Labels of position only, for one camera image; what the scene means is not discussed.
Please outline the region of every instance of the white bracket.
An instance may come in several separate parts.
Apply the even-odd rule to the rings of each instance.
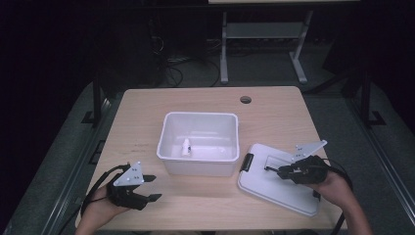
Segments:
[[[141,163],[137,162],[132,165],[122,176],[114,181],[114,186],[132,186],[142,185],[144,183],[143,171],[141,170]]]
[[[299,161],[308,158],[327,144],[327,141],[321,140],[303,145],[296,145],[296,151],[293,153],[293,161]]]

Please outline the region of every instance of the cord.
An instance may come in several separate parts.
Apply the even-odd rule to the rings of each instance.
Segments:
[[[68,226],[69,222],[75,217],[75,215],[81,211],[81,215],[83,215],[84,211],[86,210],[86,208],[88,207],[89,204],[91,203],[95,203],[101,200],[104,200],[106,198],[109,198],[110,196],[107,195],[106,197],[100,198],[100,199],[96,199],[96,200],[91,200],[92,196],[94,195],[94,193],[97,191],[98,187],[104,182],[104,180],[108,177],[108,175],[110,175],[110,173],[112,173],[113,171],[117,170],[117,169],[122,169],[122,171],[127,171],[130,168],[130,164],[122,164],[119,166],[116,166],[106,172],[104,172],[103,175],[101,175],[101,177],[97,180],[97,182],[94,184],[94,186],[92,186],[91,190],[89,190],[88,194],[86,195],[85,199],[83,200],[82,206],[77,207],[77,209],[70,215],[69,219],[64,223],[64,225],[62,226],[61,230],[59,231],[59,235],[61,235],[65,228]]]

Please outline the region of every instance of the hand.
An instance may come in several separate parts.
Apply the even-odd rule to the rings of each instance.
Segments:
[[[85,212],[83,213],[82,219],[80,220],[76,229],[76,235],[93,234],[98,228],[108,223],[116,215],[127,212],[128,208],[118,207],[110,202],[107,196],[107,185],[99,188],[92,196],[92,202],[88,205]]]
[[[340,207],[341,209],[349,207],[350,204],[357,203],[353,192],[351,192],[350,187],[347,185],[347,182],[333,171],[328,171],[324,182],[320,184],[309,184],[306,186],[314,189],[327,201]]]
[[[324,182],[306,185],[317,191],[323,198],[340,207],[345,215],[347,228],[352,235],[372,235],[372,228],[366,215],[348,187],[347,182],[333,171],[327,173]]]

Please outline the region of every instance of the metal stand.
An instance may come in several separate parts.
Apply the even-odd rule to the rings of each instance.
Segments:
[[[295,51],[290,52],[290,59],[301,84],[307,83],[299,61],[302,45],[308,32],[312,11],[308,11],[303,22],[299,23],[228,23],[226,12],[222,22],[222,52],[220,55],[220,82],[227,84],[228,67],[226,61],[227,38],[297,38],[299,44]]]

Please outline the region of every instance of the table leg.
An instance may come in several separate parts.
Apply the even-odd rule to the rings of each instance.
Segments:
[[[304,44],[305,37],[307,36],[308,27],[311,21],[313,11],[308,11],[305,17],[305,20],[302,24],[302,29],[299,37],[299,44],[294,52],[290,52],[290,59],[293,62],[294,69],[296,70],[297,77],[301,84],[307,83],[307,78],[305,77],[304,71],[302,70],[301,63],[299,61],[300,52],[302,45]]]
[[[224,12],[222,23],[222,53],[220,55],[220,82],[227,84],[228,81],[228,63],[226,61],[226,12]]]

